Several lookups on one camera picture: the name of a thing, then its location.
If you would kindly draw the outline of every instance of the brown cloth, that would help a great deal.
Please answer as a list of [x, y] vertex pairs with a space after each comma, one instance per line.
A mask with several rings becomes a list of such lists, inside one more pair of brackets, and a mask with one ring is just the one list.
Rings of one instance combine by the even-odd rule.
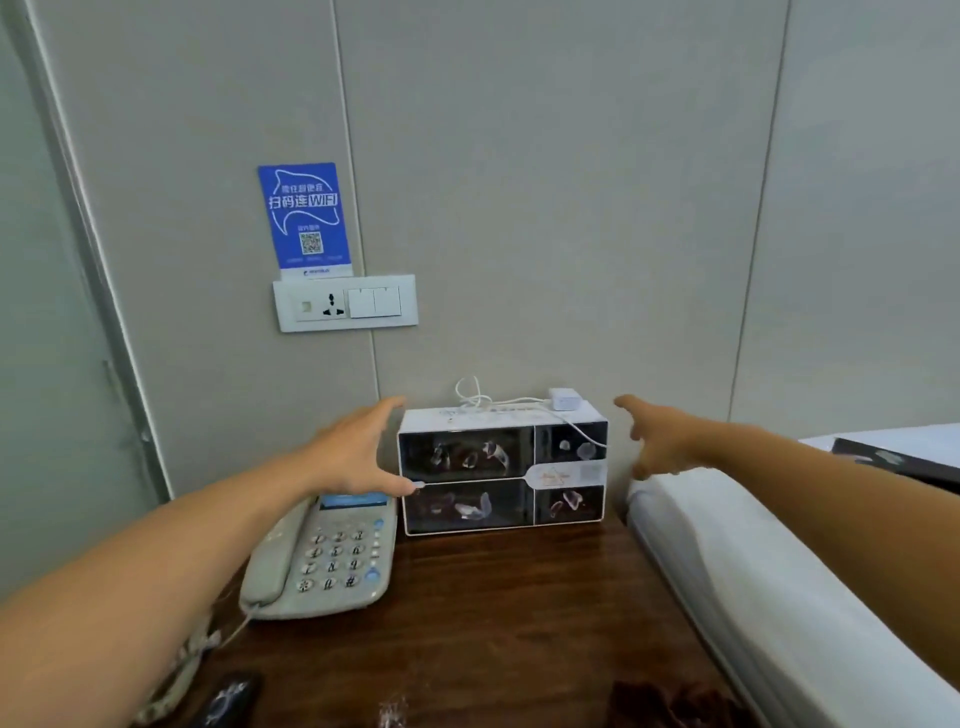
[[716, 690], [681, 688], [672, 698], [651, 683], [613, 683], [605, 728], [758, 728], [750, 712]]

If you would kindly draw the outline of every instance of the black remote control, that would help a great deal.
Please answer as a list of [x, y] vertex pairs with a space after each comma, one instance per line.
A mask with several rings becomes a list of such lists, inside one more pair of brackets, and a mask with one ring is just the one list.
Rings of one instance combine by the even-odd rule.
[[262, 685], [263, 675], [259, 672], [224, 675], [186, 728], [240, 728], [247, 723]]

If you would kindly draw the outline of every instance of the brown wooden tabletop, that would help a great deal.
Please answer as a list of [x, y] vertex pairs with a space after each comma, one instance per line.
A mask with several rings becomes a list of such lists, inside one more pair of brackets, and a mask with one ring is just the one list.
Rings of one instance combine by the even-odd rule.
[[252, 728], [372, 728], [389, 703], [407, 728], [592, 728], [614, 680], [731, 694], [616, 520], [401, 541], [378, 602], [252, 622], [204, 660], [171, 724], [235, 669], [265, 677]]

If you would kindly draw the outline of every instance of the mattress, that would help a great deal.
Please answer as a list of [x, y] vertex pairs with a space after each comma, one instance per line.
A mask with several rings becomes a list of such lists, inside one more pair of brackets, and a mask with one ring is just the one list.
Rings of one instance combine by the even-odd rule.
[[[960, 424], [836, 437], [960, 467]], [[829, 450], [833, 439], [805, 442]], [[960, 725], [960, 693], [722, 473], [633, 483], [627, 521], [768, 725]]]

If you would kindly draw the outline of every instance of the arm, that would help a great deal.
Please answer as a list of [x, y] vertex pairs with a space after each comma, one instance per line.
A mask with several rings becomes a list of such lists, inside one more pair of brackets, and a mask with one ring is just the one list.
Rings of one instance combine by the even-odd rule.
[[0, 607], [0, 725], [127, 725], [251, 550], [322, 492], [409, 495], [376, 447], [400, 399], [303, 448], [180, 497]]
[[788, 440], [626, 396], [640, 479], [723, 471], [801, 539], [898, 637], [960, 687], [960, 497]]

